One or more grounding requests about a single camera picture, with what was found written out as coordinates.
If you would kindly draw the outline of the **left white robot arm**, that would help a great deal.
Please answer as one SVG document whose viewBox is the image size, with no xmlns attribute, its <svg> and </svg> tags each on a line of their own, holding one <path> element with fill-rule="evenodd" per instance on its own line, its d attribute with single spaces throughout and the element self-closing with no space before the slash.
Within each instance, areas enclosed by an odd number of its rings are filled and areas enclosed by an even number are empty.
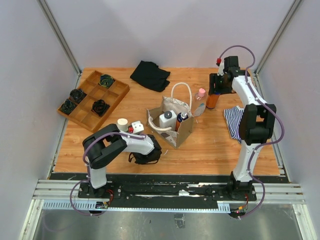
<svg viewBox="0 0 320 240">
<path fill-rule="evenodd" d="M 85 138 L 82 160 L 87 167 L 89 191 L 96 198 L 107 193 L 106 167 L 121 153 L 129 153 L 138 165 L 156 164 L 162 148 L 151 134 L 134 134 L 112 123 Z"/>
</svg>

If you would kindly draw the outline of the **printed canvas tote bag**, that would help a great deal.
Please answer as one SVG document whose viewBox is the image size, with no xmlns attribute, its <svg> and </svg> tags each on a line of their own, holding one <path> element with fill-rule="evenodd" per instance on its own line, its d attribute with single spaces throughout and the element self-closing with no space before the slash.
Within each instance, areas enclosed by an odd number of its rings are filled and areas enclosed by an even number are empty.
<svg viewBox="0 0 320 240">
<path fill-rule="evenodd" d="M 174 98 L 175 89 L 179 85 L 187 87 L 189 103 Z M 192 101 L 190 86 L 185 82 L 179 82 L 172 87 L 169 97 L 162 98 L 159 107 L 146 110 L 146 124 L 177 149 L 193 132 Z"/>
</svg>

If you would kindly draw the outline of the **orange bottle dark cap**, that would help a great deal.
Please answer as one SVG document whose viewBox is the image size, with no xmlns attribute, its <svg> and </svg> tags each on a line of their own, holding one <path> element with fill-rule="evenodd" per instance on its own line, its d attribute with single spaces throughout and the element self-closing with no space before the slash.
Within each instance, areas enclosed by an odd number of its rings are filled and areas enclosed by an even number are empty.
<svg viewBox="0 0 320 240">
<path fill-rule="evenodd" d="M 208 109 L 214 109 L 217 105 L 219 97 L 220 97 L 220 93 L 215 92 L 210 94 L 206 100 L 206 107 Z"/>
</svg>

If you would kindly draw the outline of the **wooden compartment tray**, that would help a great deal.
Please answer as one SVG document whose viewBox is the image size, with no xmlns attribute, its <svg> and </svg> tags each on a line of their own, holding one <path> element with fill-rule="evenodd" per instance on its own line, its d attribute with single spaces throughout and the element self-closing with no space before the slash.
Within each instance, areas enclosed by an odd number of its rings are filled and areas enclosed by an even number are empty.
<svg viewBox="0 0 320 240">
<path fill-rule="evenodd" d="M 57 109 L 57 112 L 60 115 L 92 133 L 99 130 L 110 114 L 130 91 L 128 84 L 123 83 L 114 77 L 114 83 L 110 88 L 100 86 L 99 81 L 101 75 L 103 75 L 103 73 L 94 70 L 77 88 L 75 88 L 82 89 L 86 93 L 86 97 L 77 104 L 77 107 L 72 111 L 72 113 L 66 115 L 61 112 L 60 108 L 65 101 Z M 102 117 L 99 117 L 97 114 L 92 112 L 92 105 L 98 100 L 104 100 L 110 105 L 109 109 Z"/>
</svg>

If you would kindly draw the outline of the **clear bottle pink cap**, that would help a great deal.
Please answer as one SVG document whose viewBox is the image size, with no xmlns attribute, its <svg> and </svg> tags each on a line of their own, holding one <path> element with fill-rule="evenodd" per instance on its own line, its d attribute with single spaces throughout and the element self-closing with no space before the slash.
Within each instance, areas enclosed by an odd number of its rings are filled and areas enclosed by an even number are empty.
<svg viewBox="0 0 320 240">
<path fill-rule="evenodd" d="M 207 93 L 204 88 L 200 88 L 193 98 L 192 114 L 195 117 L 202 115 L 206 109 Z"/>
</svg>

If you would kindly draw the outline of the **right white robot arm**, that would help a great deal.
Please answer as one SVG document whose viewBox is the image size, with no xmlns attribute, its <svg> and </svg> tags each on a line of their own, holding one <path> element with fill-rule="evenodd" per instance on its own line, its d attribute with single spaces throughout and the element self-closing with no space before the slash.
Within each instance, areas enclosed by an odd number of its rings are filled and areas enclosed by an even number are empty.
<svg viewBox="0 0 320 240">
<path fill-rule="evenodd" d="M 237 56 L 219 57 L 217 73 L 209 75 L 209 92 L 206 107 L 214 109 L 220 95 L 236 92 L 244 112 L 239 122 L 238 133 L 241 150 L 235 169 L 225 187 L 218 191 L 221 197 L 231 200 L 254 199 L 251 171 L 255 167 L 261 148 L 272 137 L 277 109 L 268 104 L 256 90 L 250 75 L 239 67 Z"/>
</svg>

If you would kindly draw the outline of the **cream bottle white cap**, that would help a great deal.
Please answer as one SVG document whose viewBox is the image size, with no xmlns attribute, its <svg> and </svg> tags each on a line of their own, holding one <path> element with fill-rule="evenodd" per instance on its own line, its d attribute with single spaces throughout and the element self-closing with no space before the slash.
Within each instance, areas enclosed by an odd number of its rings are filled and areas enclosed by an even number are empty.
<svg viewBox="0 0 320 240">
<path fill-rule="evenodd" d="M 116 123 L 118 129 L 123 132 L 127 132 L 129 129 L 129 123 L 126 118 L 119 118 Z"/>
</svg>

